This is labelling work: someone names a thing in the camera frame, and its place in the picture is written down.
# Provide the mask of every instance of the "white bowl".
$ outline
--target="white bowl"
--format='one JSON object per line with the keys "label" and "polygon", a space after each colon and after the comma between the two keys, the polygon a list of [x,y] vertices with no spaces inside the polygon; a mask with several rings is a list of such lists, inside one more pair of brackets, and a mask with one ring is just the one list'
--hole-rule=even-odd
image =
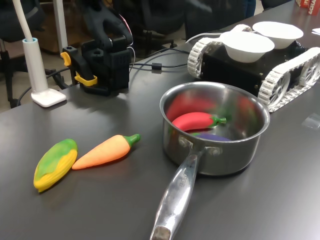
{"label": "white bowl", "polygon": [[274,42],[275,49],[285,49],[294,40],[301,38],[304,32],[296,26],[275,22],[275,21],[261,21],[253,25],[253,30],[268,37]]}
{"label": "white bowl", "polygon": [[221,36],[229,57],[241,63],[253,63],[275,44],[267,37],[246,31],[229,31]]}

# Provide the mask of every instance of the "orange carrot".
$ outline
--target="orange carrot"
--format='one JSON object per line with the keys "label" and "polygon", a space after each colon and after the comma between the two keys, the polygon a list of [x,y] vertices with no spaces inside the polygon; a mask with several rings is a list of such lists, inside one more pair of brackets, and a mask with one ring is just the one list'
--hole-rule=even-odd
{"label": "orange carrot", "polygon": [[115,135],[81,157],[73,164],[72,169],[84,169],[122,158],[130,151],[131,146],[139,140],[139,134],[132,136]]}

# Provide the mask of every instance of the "saucepan handle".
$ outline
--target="saucepan handle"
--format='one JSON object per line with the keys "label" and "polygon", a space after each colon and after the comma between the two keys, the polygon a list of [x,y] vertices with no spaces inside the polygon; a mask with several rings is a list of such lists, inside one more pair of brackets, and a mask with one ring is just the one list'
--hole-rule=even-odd
{"label": "saucepan handle", "polygon": [[157,210],[150,240],[171,240],[174,236],[186,213],[203,152],[190,149],[175,172]]}

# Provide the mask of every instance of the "red box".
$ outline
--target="red box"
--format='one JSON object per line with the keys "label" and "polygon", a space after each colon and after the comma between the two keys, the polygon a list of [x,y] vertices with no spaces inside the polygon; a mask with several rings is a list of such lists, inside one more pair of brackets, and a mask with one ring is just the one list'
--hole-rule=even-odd
{"label": "red box", "polygon": [[299,5],[300,8],[309,8],[309,1],[310,0],[295,0],[295,1]]}
{"label": "red box", "polygon": [[320,8],[320,0],[309,0],[309,15],[317,15]]}

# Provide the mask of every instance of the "carrot green top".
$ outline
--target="carrot green top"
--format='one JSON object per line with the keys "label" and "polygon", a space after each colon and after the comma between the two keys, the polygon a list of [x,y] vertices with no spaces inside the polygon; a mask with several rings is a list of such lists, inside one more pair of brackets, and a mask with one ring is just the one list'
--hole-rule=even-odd
{"label": "carrot green top", "polygon": [[40,159],[34,179],[38,181],[44,175],[53,173],[60,159],[72,149],[78,150],[77,143],[72,139],[65,139],[55,144]]}
{"label": "carrot green top", "polygon": [[132,136],[123,136],[123,137],[127,141],[127,143],[129,144],[130,148],[132,147],[133,144],[139,142],[139,140],[140,140],[140,134],[135,134]]}

